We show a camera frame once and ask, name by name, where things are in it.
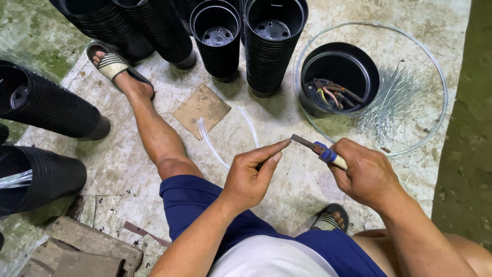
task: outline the slide sandal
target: slide sandal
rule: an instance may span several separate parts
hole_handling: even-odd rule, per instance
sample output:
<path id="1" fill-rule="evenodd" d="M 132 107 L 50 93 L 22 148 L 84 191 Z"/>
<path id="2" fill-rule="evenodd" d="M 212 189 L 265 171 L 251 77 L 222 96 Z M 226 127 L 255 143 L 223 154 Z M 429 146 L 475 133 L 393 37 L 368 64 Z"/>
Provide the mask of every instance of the slide sandal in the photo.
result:
<path id="1" fill-rule="evenodd" d="M 343 219 L 344 228 L 340 228 L 337 221 L 331 215 L 333 212 L 339 212 L 340 217 Z M 329 204 L 319 213 L 318 218 L 313 223 L 310 229 L 319 229 L 325 231 L 331 231 L 335 228 L 342 230 L 344 233 L 347 233 L 348 224 L 349 224 L 348 214 L 345 209 L 337 203 Z"/>
<path id="2" fill-rule="evenodd" d="M 95 56 L 95 53 L 97 51 L 102 51 L 106 53 L 104 56 L 102 56 L 101 60 L 97 65 L 94 64 L 94 59 L 93 57 Z M 140 73 L 138 73 L 135 68 L 133 68 L 130 64 L 128 64 L 124 58 L 122 58 L 116 51 L 112 50 L 108 45 L 94 41 L 87 46 L 87 57 L 91 61 L 91 63 L 99 70 L 106 78 L 110 79 L 111 82 L 115 85 L 115 87 L 118 88 L 118 86 L 115 83 L 115 77 L 118 76 L 121 72 L 127 71 L 128 74 L 133 77 L 135 80 L 144 82 L 149 84 L 152 87 L 152 90 L 154 90 L 154 86 L 152 83 L 150 83 L 149 80 L 147 80 L 144 76 L 142 76 Z"/>

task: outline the fingernail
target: fingernail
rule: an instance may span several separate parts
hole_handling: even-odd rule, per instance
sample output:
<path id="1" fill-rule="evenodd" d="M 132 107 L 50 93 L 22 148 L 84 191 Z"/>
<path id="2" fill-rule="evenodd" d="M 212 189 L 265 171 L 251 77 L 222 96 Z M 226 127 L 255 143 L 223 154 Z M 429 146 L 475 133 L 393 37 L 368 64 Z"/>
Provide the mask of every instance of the fingernail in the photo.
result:
<path id="1" fill-rule="evenodd" d="M 282 152 L 275 154 L 274 155 L 274 161 L 276 161 L 278 163 L 278 161 L 280 161 L 281 157 L 282 157 Z"/>

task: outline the knee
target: knee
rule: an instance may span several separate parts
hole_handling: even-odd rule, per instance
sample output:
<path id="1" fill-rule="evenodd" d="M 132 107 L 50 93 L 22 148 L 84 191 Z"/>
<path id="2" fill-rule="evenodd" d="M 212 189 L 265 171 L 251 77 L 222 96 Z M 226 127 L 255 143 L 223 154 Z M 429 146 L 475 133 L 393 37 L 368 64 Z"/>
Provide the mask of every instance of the knee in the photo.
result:
<path id="1" fill-rule="evenodd" d="M 161 159 L 156 161 L 155 165 L 162 180 L 183 174 L 203 178 L 196 164 L 187 157 Z"/>
<path id="2" fill-rule="evenodd" d="M 479 244 L 458 235 L 444 234 L 454 249 L 479 276 L 492 276 L 492 254 Z"/>

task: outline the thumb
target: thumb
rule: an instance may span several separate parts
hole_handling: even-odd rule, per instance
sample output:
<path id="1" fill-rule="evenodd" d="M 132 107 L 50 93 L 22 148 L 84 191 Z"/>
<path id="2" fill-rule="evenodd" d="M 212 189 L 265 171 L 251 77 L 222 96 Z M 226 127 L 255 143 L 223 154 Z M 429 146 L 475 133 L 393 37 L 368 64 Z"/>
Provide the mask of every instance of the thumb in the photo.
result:
<path id="1" fill-rule="evenodd" d="M 333 176 L 335 177 L 335 181 L 337 182 L 338 188 L 344 193 L 347 193 L 348 189 L 350 188 L 350 182 L 351 182 L 347 176 L 347 172 L 332 164 L 330 164 L 328 167 L 330 168 L 330 170 L 333 173 Z"/>
<path id="2" fill-rule="evenodd" d="M 269 184 L 272 176 L 274 174 L 275 169 L 277 168 L 277 164 L 282 157 L 282 152 L 277 152 L 272 157 L 268 158 L 260 171 L 258 172 L 258 181 L 262 183 Z"/>

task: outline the hand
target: hand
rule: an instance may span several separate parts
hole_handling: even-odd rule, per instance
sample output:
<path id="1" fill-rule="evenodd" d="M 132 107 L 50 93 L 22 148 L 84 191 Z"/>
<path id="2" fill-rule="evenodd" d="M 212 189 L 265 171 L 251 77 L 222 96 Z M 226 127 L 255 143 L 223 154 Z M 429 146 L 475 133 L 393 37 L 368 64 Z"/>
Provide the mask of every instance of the hand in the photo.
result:
<path id="1" fill-rule="evenodd" d="M 348 138 L 340 139 L 331 149 L 345 159 L 348 170 L 335 165 L 329 165 L 329 168 L 340 190 L 355 201 L 378 213 L 386 213 L 394 205 L 402 204 L 401 201 L 411 200 L 383 153 Z"/>
<path id="2" fill-rule="evenodd" d="M 224 189 L 219 195 L 233 213 L 240 214 L 263 200 L 282 157 L 281 151 L 289 144 L 290 138 L 234 157 Z M 256 167 L 262 162 L 258 171 Z"/>

